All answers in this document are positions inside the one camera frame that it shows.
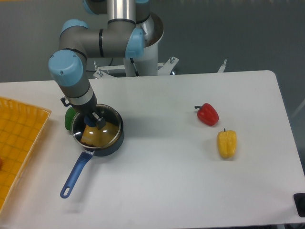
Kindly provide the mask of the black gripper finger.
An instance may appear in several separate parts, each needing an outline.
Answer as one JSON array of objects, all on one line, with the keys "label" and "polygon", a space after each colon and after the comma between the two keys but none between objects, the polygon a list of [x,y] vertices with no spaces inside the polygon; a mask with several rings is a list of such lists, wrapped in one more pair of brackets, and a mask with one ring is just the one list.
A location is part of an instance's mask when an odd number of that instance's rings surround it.
[{"label": "black gripper finger", "polygon": [[96,112],[93,112],[92,113],[92,118],[94,120],[94,123],[95,123],[97,129],[102,129],[103,127],[105,127],[106,121],[105,121],[105,119],[103,118],[102,115],[100,115]]}]

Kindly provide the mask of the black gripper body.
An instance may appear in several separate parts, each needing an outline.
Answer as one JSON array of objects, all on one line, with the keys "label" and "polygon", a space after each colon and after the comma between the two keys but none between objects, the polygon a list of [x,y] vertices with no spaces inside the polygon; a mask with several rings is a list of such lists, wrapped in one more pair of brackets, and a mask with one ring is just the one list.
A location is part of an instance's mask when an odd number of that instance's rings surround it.
[{"label": "black gripper body", "polygon": [[97,99],[94,93],[73,93],[61,98],[65,107],[72,106],[73,109],[82,115],[91,115],[96,108]]}]

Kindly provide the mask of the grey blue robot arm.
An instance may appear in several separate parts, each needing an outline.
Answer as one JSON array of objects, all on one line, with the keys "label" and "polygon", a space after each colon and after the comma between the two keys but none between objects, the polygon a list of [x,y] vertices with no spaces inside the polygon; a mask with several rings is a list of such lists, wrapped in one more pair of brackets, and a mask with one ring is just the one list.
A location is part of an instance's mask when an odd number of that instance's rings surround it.
[{"label": "grey blue robot arm", "polygon": [[88,58],[123,58],[127,76],[156,76],[164,28],[147,0],[85,0],[83,5],[91,14],[106,14],[107,27],[91,30],[83,21],[66,21],[48,68],[64,105],[84,115],[87,125],[102,128],[106,122],[85,75]]}]

